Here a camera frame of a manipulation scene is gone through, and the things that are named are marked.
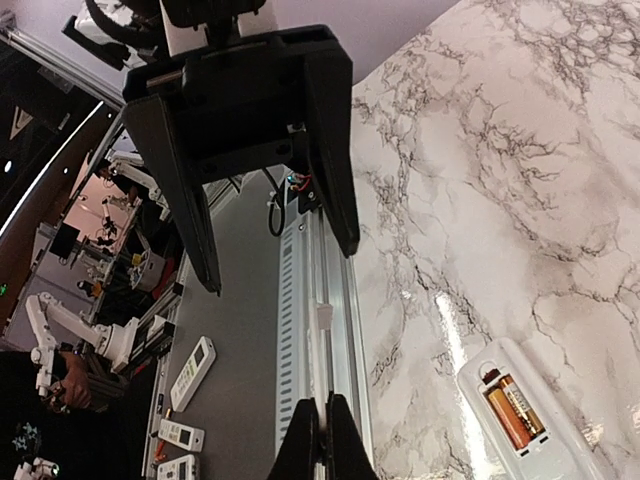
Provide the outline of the person's hand in background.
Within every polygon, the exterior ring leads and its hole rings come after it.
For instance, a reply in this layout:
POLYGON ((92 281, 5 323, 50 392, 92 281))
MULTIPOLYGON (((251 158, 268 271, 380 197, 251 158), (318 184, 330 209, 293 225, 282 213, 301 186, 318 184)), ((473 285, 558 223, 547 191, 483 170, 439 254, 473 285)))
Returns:
POLYGON ((91 391, 85 361, 72 352, 60 352, 59 356, 66 368, 66 376, 60 382, 64 390, 62 402, 71 409, 87 409, 91 404, 91 391))

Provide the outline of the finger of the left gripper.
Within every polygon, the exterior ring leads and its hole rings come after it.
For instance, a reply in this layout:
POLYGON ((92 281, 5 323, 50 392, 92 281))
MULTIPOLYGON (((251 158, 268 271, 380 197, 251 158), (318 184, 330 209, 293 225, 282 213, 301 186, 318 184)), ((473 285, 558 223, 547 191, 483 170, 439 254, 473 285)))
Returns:
POLYGON ((197 278, 221 293, 221 275, 203 182, 180 139, 173 115, 158 95, 126 104, 122 121, 165 197, 197 278))
POLYGON ((309 168, 338 245, 347 258, 360 229, 350 158, 353 64, 342 50, 315 52, 304 61, 309 168))

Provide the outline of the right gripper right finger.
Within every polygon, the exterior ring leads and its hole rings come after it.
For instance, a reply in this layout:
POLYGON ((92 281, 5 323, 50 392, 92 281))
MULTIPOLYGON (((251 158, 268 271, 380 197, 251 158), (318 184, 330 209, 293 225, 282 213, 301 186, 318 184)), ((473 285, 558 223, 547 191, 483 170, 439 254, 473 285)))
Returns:
POLYGON ((346 397, 331 393, 327 406, 325 467, 335 480, 378 480, 346 397))

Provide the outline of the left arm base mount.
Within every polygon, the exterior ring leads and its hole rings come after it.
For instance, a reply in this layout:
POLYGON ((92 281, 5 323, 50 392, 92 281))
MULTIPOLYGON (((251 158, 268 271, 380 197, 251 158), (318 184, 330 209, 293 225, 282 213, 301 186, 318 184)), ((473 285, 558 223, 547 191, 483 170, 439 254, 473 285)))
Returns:
POLYGON ((302 215, 320 206, 316 194, 312 175, 310 173, 289 172, 279 183, 266 168, 262 173, 272 187, 271 198, 268 202, 268 228, 273 237, 280 237, 284 233, 286 217, 290 204, 294 204, 297 213, 302 215))

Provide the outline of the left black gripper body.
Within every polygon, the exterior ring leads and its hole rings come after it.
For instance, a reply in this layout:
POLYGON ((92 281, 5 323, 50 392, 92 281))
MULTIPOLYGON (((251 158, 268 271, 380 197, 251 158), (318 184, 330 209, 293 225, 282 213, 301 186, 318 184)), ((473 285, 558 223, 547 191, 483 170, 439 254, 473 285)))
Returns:
POLYGON ((346 53, 323 25, 260 34, 133 70, 123 95, 166 102, 203 184, 277 165, 311 174, 304 61, 334 49, 346 53))

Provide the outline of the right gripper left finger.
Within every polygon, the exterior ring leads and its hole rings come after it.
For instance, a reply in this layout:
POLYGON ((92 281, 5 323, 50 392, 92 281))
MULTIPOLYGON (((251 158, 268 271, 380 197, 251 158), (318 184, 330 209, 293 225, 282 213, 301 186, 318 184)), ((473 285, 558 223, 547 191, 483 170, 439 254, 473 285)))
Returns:
POLYGON ((268 480, 311 480, 318 457, 319 417, 313 399, 296 404, 268 480))

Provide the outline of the orange battery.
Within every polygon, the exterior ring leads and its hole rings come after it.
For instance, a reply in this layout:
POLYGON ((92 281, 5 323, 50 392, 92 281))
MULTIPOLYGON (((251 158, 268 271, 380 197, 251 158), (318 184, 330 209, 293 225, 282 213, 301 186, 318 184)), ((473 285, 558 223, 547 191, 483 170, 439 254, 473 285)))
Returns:
POLYGON ((514 447, 517 450, 527 447, 531 441, 529 431, 512 407, 506 394, 496 388, 488 393, 487 398, 514 447))
POLYGON ((544 424, 524 396, 511 375, 505 375, 499 380, 500 388, 506 395, 516 414, 524 423, 532 438, 536 438, 545 431, 544 424))

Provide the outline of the white remote control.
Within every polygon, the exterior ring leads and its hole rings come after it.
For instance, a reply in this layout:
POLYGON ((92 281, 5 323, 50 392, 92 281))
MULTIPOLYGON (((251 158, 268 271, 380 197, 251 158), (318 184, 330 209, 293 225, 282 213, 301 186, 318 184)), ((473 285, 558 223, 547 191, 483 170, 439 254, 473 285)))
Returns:
POLYGON ((520 346, 499 338, 457 384, 511 479, 607 479, 582 433, 520 346))

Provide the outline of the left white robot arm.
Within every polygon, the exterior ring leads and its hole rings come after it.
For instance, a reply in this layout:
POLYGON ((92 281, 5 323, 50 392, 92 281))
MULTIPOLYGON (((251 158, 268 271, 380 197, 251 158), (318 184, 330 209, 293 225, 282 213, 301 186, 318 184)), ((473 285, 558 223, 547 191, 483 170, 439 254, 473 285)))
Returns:
POLYGON ((129 26, 86 8, 111 39, 152 54, 127 74, 122 121, 207 290, 222 283, 204 185, 270 166, 302 176, 342 253, 356 253, 353 63, 329 27, 242 34, 260 1, 132 1, 129 26))

